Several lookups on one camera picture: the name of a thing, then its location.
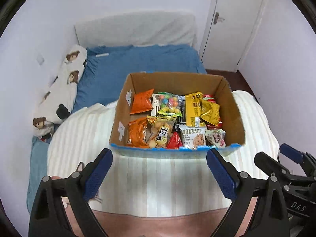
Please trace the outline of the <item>small white cartoon packet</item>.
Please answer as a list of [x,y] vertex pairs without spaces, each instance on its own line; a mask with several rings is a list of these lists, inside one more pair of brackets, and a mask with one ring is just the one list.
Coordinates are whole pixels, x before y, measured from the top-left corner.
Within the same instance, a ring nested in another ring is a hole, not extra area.
[[226,146],[225,142],[226,132],[222,129],[206,130],[205,137],[208,142],[218,148],[224,148]]

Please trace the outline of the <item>small yellow snack bag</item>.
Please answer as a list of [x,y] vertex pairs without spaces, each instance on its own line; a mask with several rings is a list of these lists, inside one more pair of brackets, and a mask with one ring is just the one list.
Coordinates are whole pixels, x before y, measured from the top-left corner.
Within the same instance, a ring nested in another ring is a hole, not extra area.
[[220,122],[220,105],[207,100],[201,100],[200,103],[200,118],[214,126],[217,126]]

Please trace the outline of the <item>white cookie packet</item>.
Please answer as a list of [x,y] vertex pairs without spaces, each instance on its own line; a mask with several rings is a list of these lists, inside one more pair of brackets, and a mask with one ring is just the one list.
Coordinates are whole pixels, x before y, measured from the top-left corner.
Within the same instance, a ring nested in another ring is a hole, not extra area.
[[196,150],[199,146],[206,145],[205,132],[207,127],[189,127],[186,125],[179,126],[182,144],[184,148]]

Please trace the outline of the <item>red snack packet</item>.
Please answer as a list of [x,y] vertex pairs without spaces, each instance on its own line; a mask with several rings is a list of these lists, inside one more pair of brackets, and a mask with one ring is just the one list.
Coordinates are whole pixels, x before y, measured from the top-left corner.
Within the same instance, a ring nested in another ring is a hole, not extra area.
[[210,102],[210,103],[217,103],[216,98],[215,98],[213,95],[204,94],[204,95],[202,96],[202,99],[203,99],[204,101],[207,101],[207,102]]

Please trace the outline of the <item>small red triangular packet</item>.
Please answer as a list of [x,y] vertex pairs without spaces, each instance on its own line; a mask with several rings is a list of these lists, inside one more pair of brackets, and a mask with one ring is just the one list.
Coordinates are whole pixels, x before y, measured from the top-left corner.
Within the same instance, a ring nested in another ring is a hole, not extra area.
[[177,132],[173,132],[168,144],[166,145],[167,149],[179,149],[182,147],[182,141]]

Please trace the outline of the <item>yellow black noodle packet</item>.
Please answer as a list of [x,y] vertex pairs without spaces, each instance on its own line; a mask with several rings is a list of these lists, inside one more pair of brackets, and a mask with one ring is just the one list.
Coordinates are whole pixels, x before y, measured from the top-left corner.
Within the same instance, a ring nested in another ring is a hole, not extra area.
[[189,127],[206,126],[200,119],[201,116],[201,99],[203,93],[196,92],[178,97],[178,105],[182,116],[177,117],[174,124],[174,130],[180,132],[179,126],[186,125]]

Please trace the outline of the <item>colourful candy ball bag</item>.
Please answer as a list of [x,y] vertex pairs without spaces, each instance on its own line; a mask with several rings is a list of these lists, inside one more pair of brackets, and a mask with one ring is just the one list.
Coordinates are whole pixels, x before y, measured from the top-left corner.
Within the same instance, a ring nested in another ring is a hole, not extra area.
[[169,92],[159,92],[160,95],[160,110],[159,115],[163,116],[177,116],[182,117],[182,111],[180,108],[180,96],[169,93]]

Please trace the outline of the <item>yellow egg biscuit bag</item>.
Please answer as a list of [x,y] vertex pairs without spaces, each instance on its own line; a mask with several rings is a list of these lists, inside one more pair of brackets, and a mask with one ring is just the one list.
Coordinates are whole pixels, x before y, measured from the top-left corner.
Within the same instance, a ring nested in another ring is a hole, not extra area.
[[149,148],[166,148],[177,116],[147,116],[150,124],[150,137],[147,141]]

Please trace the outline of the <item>orange chip bag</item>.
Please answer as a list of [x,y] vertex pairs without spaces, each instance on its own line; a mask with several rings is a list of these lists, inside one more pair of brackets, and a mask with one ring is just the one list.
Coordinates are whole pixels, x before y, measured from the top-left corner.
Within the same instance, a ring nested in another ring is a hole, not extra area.
[[148,120],[146,117],[129,122],[129,139],[127,146],[136,148],[148,148],[146,141]]

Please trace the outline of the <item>white biscuit box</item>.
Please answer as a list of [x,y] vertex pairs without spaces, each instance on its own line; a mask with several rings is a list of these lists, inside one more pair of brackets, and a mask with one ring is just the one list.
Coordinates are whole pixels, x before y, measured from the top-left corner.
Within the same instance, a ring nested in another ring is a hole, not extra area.
[[160,110],[160,95],[159,94],[153,94],[151,97],[151,104],[152,104],[152,111],[151,116],[156,117],[158,114],[158,111]]

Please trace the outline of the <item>orange snack packet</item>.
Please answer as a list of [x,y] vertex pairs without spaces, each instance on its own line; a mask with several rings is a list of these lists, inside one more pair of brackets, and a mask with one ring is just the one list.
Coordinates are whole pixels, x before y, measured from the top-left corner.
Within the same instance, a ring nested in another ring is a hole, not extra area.
[[154,93],[154,89],[147,90],[142,93],[134,95],[133,103],[131,106],[130,114],[138,114],[143,112],[148,112],[153,109],[151,103],[151,97]]

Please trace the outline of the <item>light blue blanket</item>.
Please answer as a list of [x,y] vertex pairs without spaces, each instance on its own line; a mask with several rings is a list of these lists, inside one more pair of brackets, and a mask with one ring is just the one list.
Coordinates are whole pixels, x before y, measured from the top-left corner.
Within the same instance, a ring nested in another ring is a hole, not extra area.
[[47,157],[49,144],[36,136],[32,138],[32,149],[29,167],[29,183],[27,189],[26,204],[28,212],[32,212],[32,206],[39,184],[47,175]]

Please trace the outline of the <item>cardboard box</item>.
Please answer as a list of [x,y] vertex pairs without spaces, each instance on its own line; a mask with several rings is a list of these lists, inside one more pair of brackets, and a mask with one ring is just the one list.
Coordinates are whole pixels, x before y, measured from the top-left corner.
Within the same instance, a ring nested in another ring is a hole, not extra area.
[[156,72],[127,76],[116,106],[110,145],[133,157],[224,156],[245,143],[241,113],[220,75]]

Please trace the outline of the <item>white bear print pillow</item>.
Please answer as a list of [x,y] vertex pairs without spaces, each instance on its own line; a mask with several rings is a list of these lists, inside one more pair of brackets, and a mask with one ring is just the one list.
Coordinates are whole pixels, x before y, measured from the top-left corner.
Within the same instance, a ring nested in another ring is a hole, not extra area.
[[54,134],[55,126],[70,116],[86,59],[86,48],[76,44],[64,58],[53,83],[36,109],[32,121],[36,137],[50,138]]

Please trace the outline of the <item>white quilted headboard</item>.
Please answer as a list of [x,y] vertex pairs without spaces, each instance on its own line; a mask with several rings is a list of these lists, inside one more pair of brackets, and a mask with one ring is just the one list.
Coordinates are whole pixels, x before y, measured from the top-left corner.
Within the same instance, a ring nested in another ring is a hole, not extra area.
[[139,11],[106,16],[74,26],[81,46],[149,46],[186,44],[195,47],[194,14],[185,11]]

